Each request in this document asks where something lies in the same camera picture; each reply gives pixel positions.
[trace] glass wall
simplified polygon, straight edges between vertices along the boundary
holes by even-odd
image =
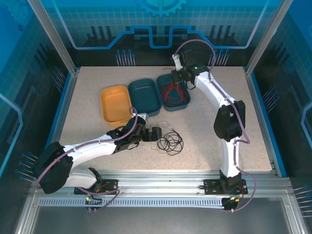
[[[189,39],[218,66],[247,65],[280,0],[44,0],[76,66],[172,65]],[[212,56],[199,44],[198,56]]]
[[[310,189],[312,186],[312,15],[310,9],[312,9],[310,1],[293,1],[254,70],[265,115],[268,116],[272,126],[286,172],[292,180],[294,189],[305,184],[309,185]]]
[[[13,233],[32,179],[23,156],[44,149],[68,72],[26,0],[0,1],[0,32],[0,233]]]

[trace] teal container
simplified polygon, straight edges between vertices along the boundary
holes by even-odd
[[[138,113],[147,113],[149,117],[159,114],[162,103],[155,81],[148,78],[133,81],[128,85],[128,91]]]
[[[179,83],[179,88],[181,88],[183,91],[186,91],[187,93],[187,96],[186,96],[186,100],[183,100],[180,104],[174,104],[172,103],[172,106],[167,106],[164,101],[162,100],[161,98],[161,94],[162,92],[164,91],[165,87],[169,84],[171,84],[173,81],[173,78],[172,78],[172,75],[171,74],[166,74],[166,75],[162,75],[162,76],[159,76],[157,79],[156,79],[156,86],[157,86],[157,89],[159,91],[159,95],[160,95],[160,100],[162,102],[162,105],[164,106],[165,110],[166,111],[179,111],[179,110],[183,110],[187,107],[187,105],[190,103],[191,101],[191,97],[190,97],[190,94],[189,94],[189,91],[188,89],[186,88],[186,85],[184,82],[180,82]],[[177,90],[172,90],[170,93],[169,93],[169,96],[172,97],[172,98],[180,98],[180,95],[179,93],[177,92]]]

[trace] yellow bowl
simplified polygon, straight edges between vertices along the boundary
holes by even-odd
[[[103,119],[111,126],[125,125],[131,114],[131,101],[126,86],[118,85],[103,89],[100,94]]]

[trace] speckled tabletop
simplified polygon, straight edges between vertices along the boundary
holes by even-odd
[[[167,74],[164,67],[81,67],[60,138],[62,145],[97,138],[113,129],[102,118],[99,94],[110,86],[125,85],[141,78],[156,79]],[[215,67],[213,76],[236,100],[246,104],[246,131],[251,144],[240,144],[239,163],[244,170],[270,171],[271,165],[262,138],[253,102],[242,67]],[[148,142],[118,154],[101,156],[84,163],[98,170],[219,170],[222,146],[214,133],[216,110],[199,90],[190,91],[191,102],[181,111],[149,118],[149,124],[167,121],[184,140],[183,151],[175,156],[152,150]]]

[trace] white robotic arm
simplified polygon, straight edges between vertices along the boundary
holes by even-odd
[[[241,173],[237,169],[238,142],[242,136],[242,128],[232,106],[237,109],[244,126],[245,104],[229,96],[212,76],[209,77],[207,66],[196,63],[193,54],[189,51],[184,51],[181,55],[173,55],[173,60],[176,64],[176,69],[172,71],[173,81],[190,81],[207,96],[217,110],[214,131],[222,141],[223,150],[219,184],[224,194],[232,194],[233,189],[236,190],[238,185],[242,185]],[[138,115],[136,125],[133,118],[122,130],[109,131],[88,142],[65,146],[61,146],[58,142],[52,143],[32,167],[34,176],[40,178],[39,183],[44,192],[50,194],[62,187],[83,187],[90,191],[97,191],[99,186],[101,187],[102,180],[98,172],[93,168],[80,169],[78,165],[99,156],[118,153],[133,144],[138,146],[141,140],[160,139],[160,128],[154,127],[152,132],[145,129],[146,114]],[[55,159],[60,155],[64,157],[56,162]]]
[[[209,101],[214,105],[215,109],[218,110],[222,106],[229,106],[230,103],[223,97],[223,95],[216,89],[212,82],[219,87],[219,89],[226,94],[227,98],[234,102],[235,99],[229,96],[222,87],[216,82],[216,80],[211,76],[211,80],[208,78],[208,72],[202,72],[195,77],[195,85],[199,88],[209,99]],[[234,137],[229,142],[222,139],[222,167],[221,172],[225,177],[234,177],[239,174],[239,171],[234,165],[234,142],[240,139],[240,137]],[[238,162],[238,145],[236,143],[236,160]]]
[[[223,150],[219,183],[224,193],[231,193],[243,183],[237,168],[239,141],[243,133],[242,127],[245,127],[245,104],[243,101],[236,101],[223,90],[209,74],[207,65],[196,61],[198,55],[192,50],[174,54],[172,59],[175,63],[175,70],[171,72],[173,81],[190,81],[206,95],[217,110],[214,132],[221,139]]]

